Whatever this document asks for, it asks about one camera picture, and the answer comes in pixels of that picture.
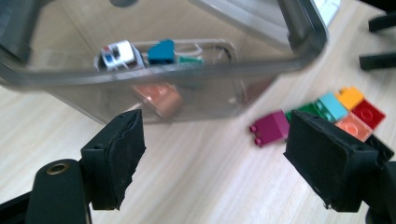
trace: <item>blue block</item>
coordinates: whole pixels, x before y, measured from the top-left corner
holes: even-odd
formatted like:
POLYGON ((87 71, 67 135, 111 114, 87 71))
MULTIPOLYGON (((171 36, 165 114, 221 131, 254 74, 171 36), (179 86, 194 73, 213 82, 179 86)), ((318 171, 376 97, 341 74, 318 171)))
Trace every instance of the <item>blue block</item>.
POLYGON ((162 40, 148 50, 149 64, 169 64, 175 62, 175 42, 170 39, 162 40))
POLYGON ((327 114, 327 117, 331 116, 332 118, 329 119, 329 121, 331 122, 336 122, 337 120, 340 120, 347 115, 347 110, 331 92, 328 92, 321 96, 315 102, 315 106, 320 112, 322 112, 323 114, 327 114))

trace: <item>yellow block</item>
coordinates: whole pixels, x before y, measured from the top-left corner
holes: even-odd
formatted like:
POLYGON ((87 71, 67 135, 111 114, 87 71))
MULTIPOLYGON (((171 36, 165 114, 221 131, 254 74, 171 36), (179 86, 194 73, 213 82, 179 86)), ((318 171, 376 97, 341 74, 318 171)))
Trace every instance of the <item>yellow block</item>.
POLYGON ((343 87, 335 94, 335 97, 347 110, 352 110, 364 99, 363 93, 361 93, 355 87, 343 87))

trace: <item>purple block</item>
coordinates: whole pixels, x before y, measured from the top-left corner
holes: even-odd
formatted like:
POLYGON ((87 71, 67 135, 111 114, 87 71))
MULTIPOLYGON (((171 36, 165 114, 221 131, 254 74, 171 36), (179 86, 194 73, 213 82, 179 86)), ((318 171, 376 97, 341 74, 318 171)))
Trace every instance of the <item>purple block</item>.
POLYGON ((254 142, 258 147, 288 138, 289 123, 282 110, 277 110, 250 126, 250 131, 256 135, 254 142))

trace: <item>wooden table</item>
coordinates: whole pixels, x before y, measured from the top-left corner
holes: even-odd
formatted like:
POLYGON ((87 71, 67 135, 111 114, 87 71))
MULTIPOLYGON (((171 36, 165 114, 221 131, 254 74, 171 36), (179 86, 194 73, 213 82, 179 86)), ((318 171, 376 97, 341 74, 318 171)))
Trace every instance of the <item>wooden table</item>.
MULTIPOLYGON (((285 144, 258 149, 252 121, 311 102, 326 91, 356 86, 387 114, 375 130, 396 149, 396 72, 360 70, 363 53, 395 49, 394 33, 368 32, 381 12, 343 1, 330 42, 304 71, 280 77, 244 114, 233 119, 145 126, 147 152, 120 211, 93 211, 94 223, 364 223, 357 214, 326 210, 283 156, 285 144)), ((0 89, 0 203, 31 190, 35 172, 79 150, 103 125, 44 92, 0 89)))

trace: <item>plastic container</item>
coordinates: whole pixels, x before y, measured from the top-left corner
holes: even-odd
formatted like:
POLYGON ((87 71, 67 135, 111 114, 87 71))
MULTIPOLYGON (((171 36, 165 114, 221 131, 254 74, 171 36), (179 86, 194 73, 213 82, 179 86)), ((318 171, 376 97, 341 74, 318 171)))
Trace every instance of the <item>plastic container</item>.
POLYGON ((136 108, 145 122, 238 115, 279 74, 312 63, 327 41, 309 0, 32 2, 19 5, 27 19, 9 19, 20 27, 13 34, 25 38, 0 41, 0 84, 46 91, 103 123, 136 108), (148 51, 165 39, 174 41, 175 62, 186 63, 147 63, 148 51), (122 40, 135 46, 145 67, 98 71, 103 46, 122 40))

